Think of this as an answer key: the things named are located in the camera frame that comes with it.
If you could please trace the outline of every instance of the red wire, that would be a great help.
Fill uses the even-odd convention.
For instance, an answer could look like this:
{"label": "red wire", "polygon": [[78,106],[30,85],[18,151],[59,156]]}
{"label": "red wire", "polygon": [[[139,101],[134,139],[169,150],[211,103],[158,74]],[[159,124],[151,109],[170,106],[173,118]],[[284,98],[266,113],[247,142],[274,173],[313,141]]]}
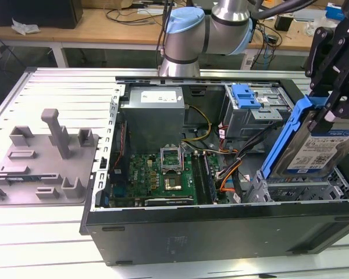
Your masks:
{"label": "red wire", "polygon": [[122,124],[122,133],[120,135],[120,154],[119,154],[119,157],[116,159],[116,162],[115,162],[112,170],[115,169],[117,163],[119,162],[119,160],[122,158],[122,155],[123,155],[123,147],[124,147],[123,134],[124,134],[124,124]]}

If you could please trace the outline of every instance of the electronic equipment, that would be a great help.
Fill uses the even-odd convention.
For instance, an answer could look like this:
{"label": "electronic equipment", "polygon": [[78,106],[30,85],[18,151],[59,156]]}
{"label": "electronic equipment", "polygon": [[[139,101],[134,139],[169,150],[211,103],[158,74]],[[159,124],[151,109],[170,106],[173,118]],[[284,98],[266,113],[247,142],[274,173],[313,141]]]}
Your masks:
{"label": "electronic equipment", "polygon": [[[335,32],[316,30],[308,96],[289,80],[115,77],[82,222],[108,266],[319,253],[349,233],[349,0],[343,11]],[[166,70],[196,76],[190,67]],[[150,107],[125,117],[147,91]],[[159,112],[152,124],[167,113],[158,110],[163,100],[185,104],[180,142],[177,118],[172,131],[150,127],[154,145],[131,141],[131,127],[147,126],[140,115],[152,112],[143,110]],[[203,122],[189,118],[194,111]],[[119,126],[127,132],[114,136]],[[161,129],[173,140],[159,149]],[[156,150],[132,153],[137,146]]]}
{"label": "electronic equipment", "polygon": [[14,19],[39,27],[73,29],[82,15],[81,0],[0,0],[0,26],[11,26]]}
{"label": "electronic equipment", "polygon": [[302,99],[291,80],[115,80],[82,221],[108,266],[319,253],[349,233],[349,155],[323,177],[261,171]]}
{"label": "electronic equipment", "polygon": [[278,15],[274,28],[278,31],[287,32],[290,29],[294,17],[292,15]]}

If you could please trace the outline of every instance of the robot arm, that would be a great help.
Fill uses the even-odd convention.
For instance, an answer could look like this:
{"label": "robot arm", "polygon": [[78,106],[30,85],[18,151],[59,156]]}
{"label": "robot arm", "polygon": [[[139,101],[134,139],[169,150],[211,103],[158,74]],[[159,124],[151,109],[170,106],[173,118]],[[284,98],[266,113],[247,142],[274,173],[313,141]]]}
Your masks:
{"label": "robot arm", "polygon": [[199,76],[199,54],[231,55],[246,49],[252,36],[251,15],[255,19],[265,19],[302,9],[315,1],[287,0],[268,9],[261,5],[263,0],[220,0],[210,16],[195,7],[176,9],[169,16],[159,75]]}

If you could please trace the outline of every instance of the orange wire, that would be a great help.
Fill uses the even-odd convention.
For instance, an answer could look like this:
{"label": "orange wire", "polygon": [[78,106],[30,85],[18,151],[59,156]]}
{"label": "orange wire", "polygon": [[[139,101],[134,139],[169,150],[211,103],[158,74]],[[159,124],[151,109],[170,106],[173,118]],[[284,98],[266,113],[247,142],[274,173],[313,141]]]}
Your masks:
{"label": "orange wire", "polygon": [[234,191],[233,189],[224,189],[223,187],[225,186],[226,184],[226,180],[234,173],[234,171],[236,171],[238,169],[238,167],[242,164],[242,162],[240,162],[239,164],[237,164],[232,170],[231,172],[229,172],[227,174],[227,176],[223,179],[222,181],[222,184],[220,186],[220,192],[223,192],[223,191]]}
{"label": "orange wire", "polygon": [[[223,126],[219,130],[226,129],[226,128],[228,128],[228,126]],[[225,140],[224,138],[221,139],[221,141],[219,143],[219,150],[220,150],[220,152],[227,153],[227,152],[229,152],[229,150],[222,148],[222,143],[224,142],[224,140]]]}

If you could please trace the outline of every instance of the black cable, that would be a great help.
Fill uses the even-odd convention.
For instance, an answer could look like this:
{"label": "black cable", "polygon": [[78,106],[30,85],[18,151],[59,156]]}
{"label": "black cable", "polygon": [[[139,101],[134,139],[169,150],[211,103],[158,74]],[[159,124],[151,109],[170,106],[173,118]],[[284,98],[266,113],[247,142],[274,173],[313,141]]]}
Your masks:
{"label": "black cable", "polygon": [[283,126],[283,124],[284,124],[283,121],[275,122],[275,123],[265,127],[263,130],[261,130],[260,132],[255,134],[253,137],[251,137],[242,146],[242,148],[239,150],[239,152],[235,155],[236,161],[233,162],[231,165],[227,166],[226,168],[224,168],[222,171],[220,171],[220,175],[229,173],[237,164],[240,163],[241,158],[243,156],[245,156],[247,151],[251,150],[254,146],[261,143],[265,139],[268,132],[270,132],[273,129],[275,130],[275,129]]}
{"label": "black cable", "polygon": [[166,23],[165,23],[165,29],[164,29],[164,37],[163,37],[163,42],[162,42],[163,48],[164,48],[164,44],[165,44],[165,38],[166,38],[166,35],[167,35],[167,29],[168,29],[168,24],[169,24],[170,13],[172,12],[173,2],[174,2],[174,0],[172,0],[171,3],[170,3],[169,10],[168,10],[168,15],[166,17]]}
{"label": "black cable", "polygon": [[261,55],[263,48],[265,47],[265,31],[262,31],[262,29],[260,29],[260,28],[256,28],[256,29],[259,30],[262,34],[262,46],[261,46],[260,52],[258,53],[258,55],[255,57],[254,61],[252,62],[251,68],[256,64],[258,58]]}
{"label": "black cable", "polygon": [[154,17],[161,16],[161,15],[148,16],[148,17],[144,17],[143,19],[135,19],[135,20],[118,20],[118,19],[114,19],[114,18],[110,17],[110,15],[109,15],[111,12],[113,12],[113,11],[115,11],[115,10],[116,10],[116,9],[112,9],[112,10],[108,11],[108,12],[106,13],[106,17],[107,17],[109,20],[112,20],[112,21],[118,22],[118,23],[135,23],[135,22],[139,23],[139,22],[141,22],[141,21],[143,21],[143,20],[152,19],[152,18],[154,18]]}
{"label": "black cable", "polygon": [[[194,131],[194,135],[196,138],[198,138],[199,137],[198,131]],[[209,149],[208,145],[203,140],[200,140],[198,142],[200,142],[205,147],[205,149]]]}
{"label": "black cable", "polygon": [[0,43],[11,52],[11,54],[15,57],[15,59],[17,59],[18,63],[20,63],[22,67],[26,68],[26,65],[17,57],[17,55],[14,54],[14,52],[1,39]]}
{"label": "black cable", "polygon": [[159,37],[158,37],[158,42],[156,43],[156,48],[155,48],[155,67],[156,69],[158,69],[158,50],[159,50],[159,45],[161,43],[161,39],[162,39],[162,36],[163,36],[163,32],[164,32],[164,29],[165,29],[165,23],[166,23],[166,19],[167,19],[167,7],[168,7],[168,0],[165,1],[165,5],[164,5],[164,8],[163,8],[163,22],[162,22],[162,28],[161,28],[161,32],[159,33]]}
{"label": "black cable", "polygon": [[[252,4],[252,5],[256,5],[256,0],[248,0],[248,2],[250,3],[250,4]],[[268,9],[268,7],[265,7],[265,6],[263,6],[263,5],[261,5],[260,6],[260,9],[261,10],[267,10]]]}
{"label": "black cable", "polygon": [[254,19],[267,19],[268,17],[276,16],[281,13],[292,12],[296,11],[297,9],[303,9],[311,5],[315,1],[316,0],[289,0],[270,9],[263,10],[261,12],[256,12],[254,10],[252,11],[251,16]]}
{"label": "black cable", "polygon": [[305,9],[307,6],[312,5],[312,4],[315,3],[316,1],[317,1],[317,0],[310,0],[308,3],[302,4],[302,5],[299,6],[299,7],[296,7],[296,8],[294,8],[294,9],[291,9],[291,10],[286,11],[286,13],[293,13],[293,12],[296,12],[297,10]]}
{"label": "black cable", "polygon": [[[259,63],[259,62],[257,62],[258,58],[260,57],[260,55],[261,55],[261,53],[262,53],[262,50],[263,50],[264,47],[265,47],[265,43],[266,43],[267,45],[269,45],[270,47],[273,48],[273,49],[272,49],[272,54],[271,54],[271,55],[269,55],[268,57],[266,57],[267,48],[265,48],[265,53],[264,53],[264,55],[263,55],[264,58],[270,58],[270,61],[269,61],[269,63],[268,63],[268,67],[269,67],[270,64],[272,63],[272,61],[273,61],[273,60],[275,59],[275,57],[276,57],[276,55],[274,55],[275,50],[277,49],[277,47],[279,47],[279,46],[282,44],[282,42],[283,42],[283,37],[282,37],[282,35],[280,35],[276,30],[274,30],[273,28],[270,28],[269,26],[266,26],[266,25],[264,25],[264,24],[262,24],[262,23],[260,23],[260,22],[257,22],[257,25],[259,25],[259,27],[256,28],[256,29],[257,29],[258,31],[261,32],[262,38],[263,38],[263,43],[262,43],[260,52],[259,52],[259,54],[257,55],[257,57],[254,59],[254,61],[253,61],[252,65],[251,65],[251,67],[253,67],[254,64],[266,65],[266,63]],[[275,43],[275,44],[269,43],[269,40],[267,39],[267,35],[266,35],[266,32],[265,32],[265,29],[266,29],[266,28],[272,30],[273,32],[275,32],[275,33],[279,36],[279,39],[280,39],[280,40],[278,40],[277,43]]]}

